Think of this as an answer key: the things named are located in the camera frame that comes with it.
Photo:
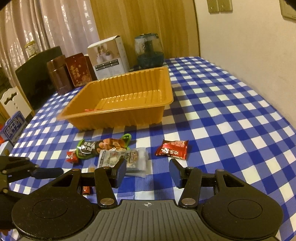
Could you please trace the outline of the clear amber candy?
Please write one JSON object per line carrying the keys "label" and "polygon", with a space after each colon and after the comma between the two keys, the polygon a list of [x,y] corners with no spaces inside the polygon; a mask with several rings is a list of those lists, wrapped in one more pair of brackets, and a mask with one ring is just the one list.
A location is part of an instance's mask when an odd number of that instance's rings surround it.
{"label": "clear amber candy", "polygon": [[90,165],[89,167],[88,167],[88,173],[94,173],[95,172],[95,170],[96,170],[96,166],[95,165]]}

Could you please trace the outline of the small orange red candy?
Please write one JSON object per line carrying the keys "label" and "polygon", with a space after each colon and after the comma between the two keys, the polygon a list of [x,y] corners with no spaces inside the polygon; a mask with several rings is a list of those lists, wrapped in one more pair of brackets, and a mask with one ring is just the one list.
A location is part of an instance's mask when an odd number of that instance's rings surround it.
{"label": "small orange red candy", "polygon": [[82,194],[83,195],[91,195],[93,193],[92,187],[90,186],[83,186]]}

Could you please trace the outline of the dark red snack packet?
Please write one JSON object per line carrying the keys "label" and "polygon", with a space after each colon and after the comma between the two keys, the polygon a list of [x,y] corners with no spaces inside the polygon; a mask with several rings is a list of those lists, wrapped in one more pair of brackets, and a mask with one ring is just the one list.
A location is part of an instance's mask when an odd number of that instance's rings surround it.
{"label": "dark red snack packet", "polygon": [[157,148],[156,156],[168,156],[181,160],[187,159],[189,141],[167,141],[163,140]]}

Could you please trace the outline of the clear pastry packet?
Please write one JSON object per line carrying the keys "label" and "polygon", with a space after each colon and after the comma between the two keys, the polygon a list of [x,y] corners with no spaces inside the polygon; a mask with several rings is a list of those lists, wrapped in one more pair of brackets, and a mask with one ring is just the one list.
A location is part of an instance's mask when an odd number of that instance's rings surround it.
{"label": "clear pastry packet", "polygon": [[149,154],[146,148],[125,151],[102,150],[99,155],[99,167],[114,167],[121,158],[126,160],[126,176],[142,177],[147,175]]}

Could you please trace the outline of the green black nut packet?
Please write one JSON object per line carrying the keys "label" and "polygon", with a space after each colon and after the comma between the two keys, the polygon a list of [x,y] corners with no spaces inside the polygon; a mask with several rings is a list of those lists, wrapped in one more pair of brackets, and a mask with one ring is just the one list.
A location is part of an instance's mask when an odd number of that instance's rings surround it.
{"label": "green black nut packet", "polygon": [[90,159],[99,156],[102,151],[124,151],[128,150],[132,136],[126,133],[121,138],[105,138],[99,141],[81,140],[76,147],[76,156],[79,159]]}

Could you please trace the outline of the small red candy packet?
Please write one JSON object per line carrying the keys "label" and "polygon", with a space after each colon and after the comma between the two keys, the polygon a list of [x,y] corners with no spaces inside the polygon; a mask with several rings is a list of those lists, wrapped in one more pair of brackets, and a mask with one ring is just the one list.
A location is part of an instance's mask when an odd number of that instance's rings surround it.
{"label": "small red candy packet", "polygon": [[71,164],[79,164],[80,159],[78,158],[76,151],[68,151],[66,162],[69,162]]}

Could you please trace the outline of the white blue cardboard box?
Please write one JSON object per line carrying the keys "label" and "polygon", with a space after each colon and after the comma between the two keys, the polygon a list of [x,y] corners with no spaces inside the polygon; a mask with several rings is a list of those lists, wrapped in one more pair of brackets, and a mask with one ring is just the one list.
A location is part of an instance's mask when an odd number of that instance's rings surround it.
{"label": "white blue cardboard box", "polygon": [[9,141],[6,141],[6,142],[2,143],[0,146],[0,155],[1,156],[9,156],[12,149],[13,149],[13,146],[11,145],[11,143]]}

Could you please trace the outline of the blue milk carton box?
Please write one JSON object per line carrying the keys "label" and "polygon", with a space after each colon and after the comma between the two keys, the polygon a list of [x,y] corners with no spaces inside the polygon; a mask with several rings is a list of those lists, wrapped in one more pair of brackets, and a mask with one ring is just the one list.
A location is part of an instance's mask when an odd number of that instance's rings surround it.
{"label": "blue milk carton box", "polygon": [[3,140],[9,141],[12,145],[15,145],[27,125],[26,119],[23,117],[22,113],[17,111],[6,121],[4,127],[1,129],[1,137]]}

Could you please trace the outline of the blue white checkered tablecloth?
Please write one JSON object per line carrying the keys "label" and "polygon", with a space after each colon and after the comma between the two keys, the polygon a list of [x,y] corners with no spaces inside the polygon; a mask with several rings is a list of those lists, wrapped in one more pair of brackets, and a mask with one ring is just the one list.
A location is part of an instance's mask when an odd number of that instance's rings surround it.
{"label": "blue white checkered tablecloth", "polygon": [[175,199],[181,190],[169,175],[168,157],[155,155],[163,140],[188,141],[184,167],[214,173],[224,169],[276,200],[283,209],[277,236],[295,237],[295,129],[245,83],[199,58],[166,61],[174,101],[162,122],[81,132],[57,115],[79,92],[54,94],[36,113],[11,151],[43,168],[73,168],[66,160],[82,139],[132,136],[131,147],[149,152],[147,175],[126,177],[115,190],[117,199]]}

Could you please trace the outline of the white carved chair back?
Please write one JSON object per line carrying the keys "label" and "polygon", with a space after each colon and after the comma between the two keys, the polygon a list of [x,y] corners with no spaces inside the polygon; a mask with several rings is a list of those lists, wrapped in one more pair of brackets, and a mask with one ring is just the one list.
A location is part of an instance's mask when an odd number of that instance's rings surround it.
{"label": "white carved chair back", "polygon": [[12,117],[17,111],[20,111],[23,117],[27,118],[32,112],[32,109],[29,107],[17,87],[10,88],[4,92],[1,98],[1,104],[9,117]]}

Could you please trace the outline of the orange plastic tray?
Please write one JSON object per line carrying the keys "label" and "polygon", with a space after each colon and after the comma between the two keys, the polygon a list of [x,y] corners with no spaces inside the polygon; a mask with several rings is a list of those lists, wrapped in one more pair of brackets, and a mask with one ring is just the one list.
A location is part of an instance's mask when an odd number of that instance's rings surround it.
{"label": "orange plastic tray", "polygon": [[145,69],[86,84],[57,120],[80,131],[151,125],[162,121],[165,106],[173,100],[169,69]]}

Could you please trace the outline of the brown metal canister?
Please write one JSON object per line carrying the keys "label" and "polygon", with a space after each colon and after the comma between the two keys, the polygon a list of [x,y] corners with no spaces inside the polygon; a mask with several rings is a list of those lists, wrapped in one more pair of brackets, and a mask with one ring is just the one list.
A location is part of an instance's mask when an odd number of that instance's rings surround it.
{"label": "brown metal canister", "polygon": [[66,94],[73,89],[65,59],[65,55],[61,55],[47,62],[50,80],[59,95]]}

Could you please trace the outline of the red gold gift box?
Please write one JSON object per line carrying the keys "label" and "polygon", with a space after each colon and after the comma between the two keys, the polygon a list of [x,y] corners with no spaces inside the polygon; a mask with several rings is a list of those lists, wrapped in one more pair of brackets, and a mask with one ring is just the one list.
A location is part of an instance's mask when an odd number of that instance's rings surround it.
{"label": "red gold gift box", "polygon": [[96,80],[90,59],[83,53],[65,58],[65,63],[74,87],[81,87]]}

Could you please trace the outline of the glass jar on monitor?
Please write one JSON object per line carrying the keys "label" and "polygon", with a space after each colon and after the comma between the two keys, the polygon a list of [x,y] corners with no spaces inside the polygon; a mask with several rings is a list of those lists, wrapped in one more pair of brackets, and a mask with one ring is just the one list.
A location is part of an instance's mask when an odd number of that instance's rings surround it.
{"label": "glass jar on monitor", "polygon": [[39,53],[39,48],[35,41],[30,41],[25,45],[25,52],[27,54],[28,59],[36,56]]}

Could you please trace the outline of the white humidifier box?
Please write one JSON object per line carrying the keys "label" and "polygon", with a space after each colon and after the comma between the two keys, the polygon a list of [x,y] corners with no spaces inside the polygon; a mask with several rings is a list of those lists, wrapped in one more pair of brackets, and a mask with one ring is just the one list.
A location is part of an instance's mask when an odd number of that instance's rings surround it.
{"label": "white humidifier box", "polygon": [[93,43],[88,56],[98,80],[128,73],[130,65],[119,35]]}

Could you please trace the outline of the green glass terrarium jar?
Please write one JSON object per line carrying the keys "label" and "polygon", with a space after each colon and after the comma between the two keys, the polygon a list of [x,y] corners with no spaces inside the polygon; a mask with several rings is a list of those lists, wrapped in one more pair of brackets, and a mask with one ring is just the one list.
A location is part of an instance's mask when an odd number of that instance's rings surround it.
{"label": "green glass terrarium jar", "polygon": [[149,69],[163,66],[164,50],[158,34],[146,33],[136,36],[134,47],[140,68]]}

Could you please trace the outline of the pink sheer curtain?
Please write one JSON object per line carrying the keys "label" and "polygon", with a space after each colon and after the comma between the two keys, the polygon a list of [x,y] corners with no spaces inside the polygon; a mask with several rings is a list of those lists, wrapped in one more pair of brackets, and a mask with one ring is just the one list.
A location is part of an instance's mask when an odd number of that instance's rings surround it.
{"label": "pink sheer curtain", "polygon": [[67,57],[85,54],[99,41],[90,1],[10,1],[1,9],[1,67],[13,87],[32,41],[40,52],[59,46]]}

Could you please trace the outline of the left beige wall socket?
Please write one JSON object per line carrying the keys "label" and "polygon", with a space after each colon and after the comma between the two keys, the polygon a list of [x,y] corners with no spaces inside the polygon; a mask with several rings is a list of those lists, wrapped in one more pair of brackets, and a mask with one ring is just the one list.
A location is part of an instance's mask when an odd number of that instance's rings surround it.
{"label": "left beige wall socket", "polygon": [[207,6],[210,14],[220,13],[217,0],[207,0]]}

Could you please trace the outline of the beige wall socket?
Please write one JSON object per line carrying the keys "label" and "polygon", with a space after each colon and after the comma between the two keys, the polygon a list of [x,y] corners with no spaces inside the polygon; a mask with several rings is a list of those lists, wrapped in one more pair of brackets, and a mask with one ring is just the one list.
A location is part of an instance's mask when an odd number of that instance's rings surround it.
{"label": "beige wall socket", "polygon": [[217,0],[207,0],[207,6],[210,14],[220,13]]}
{"label": "beige wall socket", "polygon": [[233,6],[231,0],[218,0],[218,8],[221,13],[233,12]]}

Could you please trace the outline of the right beige wall socket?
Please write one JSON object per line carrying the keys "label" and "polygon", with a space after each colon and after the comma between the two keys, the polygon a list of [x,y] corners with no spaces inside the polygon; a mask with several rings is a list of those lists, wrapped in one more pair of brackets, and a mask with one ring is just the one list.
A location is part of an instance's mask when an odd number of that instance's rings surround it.
{"label": "right beige wall socket", "polygon": [[221,13],[233,12],[233,6],[231,0],[218,0],[218,8]]}

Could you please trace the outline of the beige network wall plate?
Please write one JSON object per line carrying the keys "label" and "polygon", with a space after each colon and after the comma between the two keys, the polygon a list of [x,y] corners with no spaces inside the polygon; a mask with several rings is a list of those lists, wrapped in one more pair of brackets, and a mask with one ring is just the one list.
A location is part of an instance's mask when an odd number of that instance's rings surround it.
{"label": "beige network wall plate", "polygon": [[280,11],[284,18],[296,20],[296,11],[284,0],[280,0]]}

